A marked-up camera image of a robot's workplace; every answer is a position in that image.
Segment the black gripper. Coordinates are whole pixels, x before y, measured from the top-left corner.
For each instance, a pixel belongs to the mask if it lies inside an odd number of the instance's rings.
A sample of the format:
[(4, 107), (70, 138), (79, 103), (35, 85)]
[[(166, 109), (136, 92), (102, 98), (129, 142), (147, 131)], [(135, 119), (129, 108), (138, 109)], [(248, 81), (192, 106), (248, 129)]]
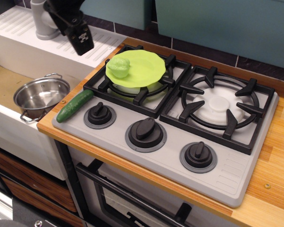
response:
[(85, 0), (46, 0), (44, 9), (49, 13), (63, 36), (67, 36), (77, 55), (94, 48), (88, 24), (82, 20), (80, 8)]

